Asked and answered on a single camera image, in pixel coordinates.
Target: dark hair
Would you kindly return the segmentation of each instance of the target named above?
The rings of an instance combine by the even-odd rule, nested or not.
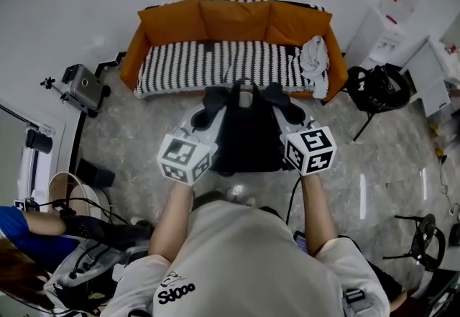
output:
[[[0,239],[0,290],[24,302],[51,311],[53,303],[43,293],[47,272],[17,249],[9,240]]]

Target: white cloth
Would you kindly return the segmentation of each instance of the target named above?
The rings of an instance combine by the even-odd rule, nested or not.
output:
[[[172,264],[152,255],[125,269],[103,317],[134,309],[154,317],[337,317],[349,288],[370,300],[359,317],[390,314],[377,276],[349,239],[327,242],[312,258],[278,217],[223,201],[194,211],[189,229]]]
[[[300,66],[303,69],[302,76],[315,82],[313,97],[325,98],[328,86],[321,74],[329,69],[329,55],[326,43],[321,36],[315,36],[303,44]]]

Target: silver suitcase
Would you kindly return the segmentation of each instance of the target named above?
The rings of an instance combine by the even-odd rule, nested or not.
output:
[[[70,94],[88,109],[98,110],[104,85],[82,64],[73,65],[69,68],[72,68]]]

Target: blue shirt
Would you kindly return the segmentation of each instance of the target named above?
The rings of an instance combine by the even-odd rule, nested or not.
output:
[[[54,272],[76,248],[72,239],[31,233],[16,207],[0,206],[0,230],[17,249],[48,272]]]

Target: white bucket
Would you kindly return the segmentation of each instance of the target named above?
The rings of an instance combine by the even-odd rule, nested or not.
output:
[[[100,190],[83,184],[74,174],[61,172],[56,174],[50,180],[48,185],[48,202],[57,199],[67,198],[87,198],[93,201],[104,210],[110,211],[109,200],[106,194]],[[100,220],[108,221],[109,218],[104,212],[85,201],[73,200],[69,201],[69,206],[77,213],[77,215],[91,216]],[[48,208],[49,212],[54,211],[52,206]]]

